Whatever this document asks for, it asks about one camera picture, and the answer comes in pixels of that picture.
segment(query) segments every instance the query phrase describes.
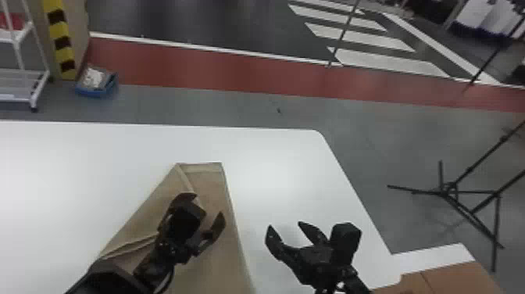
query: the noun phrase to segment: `small box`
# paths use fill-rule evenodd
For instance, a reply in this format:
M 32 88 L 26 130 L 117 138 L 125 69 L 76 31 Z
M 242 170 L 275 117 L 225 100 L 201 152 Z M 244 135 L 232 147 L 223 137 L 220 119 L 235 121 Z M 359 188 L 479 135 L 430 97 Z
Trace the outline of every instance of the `small box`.
M 75 86 L 75 92 L 88 97 L 105 97 L 115 87 L 117 79 L 116 73 L 88 64 Z

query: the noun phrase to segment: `folded cloth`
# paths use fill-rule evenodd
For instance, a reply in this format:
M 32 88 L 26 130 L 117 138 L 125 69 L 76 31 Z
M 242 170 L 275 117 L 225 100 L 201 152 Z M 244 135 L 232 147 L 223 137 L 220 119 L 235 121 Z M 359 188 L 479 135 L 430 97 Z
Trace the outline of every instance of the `folded cloth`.
M 171 200 L 182 192 L 198 195 L 196 204 L 207 213 L 202 228 L 209 228 L 221 211 L 226 219 L 226 228 L 200 256 L 193 257 L 186 265 L 175 266 L 175 275 L 166 293 L 252 292 L 221 163 L 175 165 L 102 250 L 100 258 L 110 259 L 132 273 L 151 251 L 157 226 Z

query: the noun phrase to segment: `gray floor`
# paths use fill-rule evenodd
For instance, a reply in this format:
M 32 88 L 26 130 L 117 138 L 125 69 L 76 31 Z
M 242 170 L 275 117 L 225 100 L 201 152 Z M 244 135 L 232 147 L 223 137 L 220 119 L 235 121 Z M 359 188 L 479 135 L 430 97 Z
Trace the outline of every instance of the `gray floor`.
M 523 115 L 379 102 L 300 98 L 226 91 L 120 86 L 112 99 L 75 96 L 73 84 L 49 85 L 40 113 L 26 105 L 0 104 L 0 119 L 286 127 L 320 131 L 358 192 L 390 251 L 464 243 L 486 268 L 490 242 L 439 199 L 389 191 L 386 184 L 436 185 L 438 160 L 448 179 L 486 151 L 502 129 Z M 525 136 L 514 138 L 464 188 L 494 188 L 523 168 Z M 523 292 L 525 181 L 502 204 L 498 283 Z M 474 204 L 476 196 L 464 197 Z M 480 213 L 491 226 L 493 211 Z

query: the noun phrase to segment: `tripod stand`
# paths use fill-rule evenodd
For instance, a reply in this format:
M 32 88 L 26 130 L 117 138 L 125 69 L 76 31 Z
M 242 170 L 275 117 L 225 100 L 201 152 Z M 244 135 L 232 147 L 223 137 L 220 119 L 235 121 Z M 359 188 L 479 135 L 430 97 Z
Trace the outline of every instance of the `tripod stand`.
M 463 181 L 469 174 L 472 174 L 474 170 L 480 166 L 492 153 L 499 149 L 505 144 L 521 127 L 525 125 L 525 120 L 517 127 L 513 128 L 508 134 L 502 136 L 498 143 L 490 148 L 478 161 L 472 166 L 468 167 L 463 174 L 457 177 L 454 181 L 445 182 L 443 175 L 443 162 L 439 162 L 438 166 L 438 181 L 437 188 L 431 190 L 422 190 L 415 188 L 407 188 L 402 186 L 388 185 L 391 189 L 402 190 L 411 192 L 413 195 L 433 195 L 442 198 L 452 208 L 454 208 L 459 214 L 461 214 L 467 221 L 469 221 L 481 234 L 486 236 L 492 241 L 492 258 L 491 258 L 491 271 L 496 272 L 496 263 L 498 259 L 498 248 L 504 249 L 505 247 L 499 242 L 499 222 L 500 222 L 500 208 L 502 203 L 502 193 L 518 182 L 522 177 L 525 177 L 525 170 L 519 172 L 510 181 L 506 182 L 501 188 L 497 190 L 459 190 L 459 183 Z M 462 194 L 481 194 L 487 195 L 487 198 L 475 206 L 473 209 L 469 209 L 459 201 L 459 196 Z M 491 231 L 487 225 L 485 225 L 476 213 L 483 208 L 487 207 L 492 201 L 495 200 L 495 216 L 494 216 L 494 230 Z

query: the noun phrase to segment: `white shelf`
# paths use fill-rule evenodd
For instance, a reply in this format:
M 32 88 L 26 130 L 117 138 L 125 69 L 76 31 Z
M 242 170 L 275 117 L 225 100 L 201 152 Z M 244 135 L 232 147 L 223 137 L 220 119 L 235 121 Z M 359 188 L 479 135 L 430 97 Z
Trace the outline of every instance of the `white shelf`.
M 20 44 L 33 28 L 33 22 L 27 22 L 22 30 L 14 30 L 15 39 L 11 39 L 11 31 L 0 29 L 0 43 Z
M 0 69 L 0 102 L 28 102 L 32 112 L 38 111 L 37 100 L 42 92 L 44 85 L 49 79 L 49 66 L 45 60 L 42 44 L 37 36 L 34 27 L 33 17 L 29 11 L 26 0 L 19 0 L 26 15 L 27 22 L 23 25 L 22 30 L 4 30 L 0 29 L 0 43 L 12 44 L 15 52 L 18 69 Z M 9 5 L 7 0 L 0 0 L 1 10 L 8 22 L 8 27 L 13 27 L 13 20 L 9 18 Z M 20 43 L 27 37 L 29 32 L 33 33 L 35 42 L 45 70 L 34 71 L 27 70 L 23 63 Z
M 49 78 L 49 71 L 1 70 L 0 101 L 36 101 Z

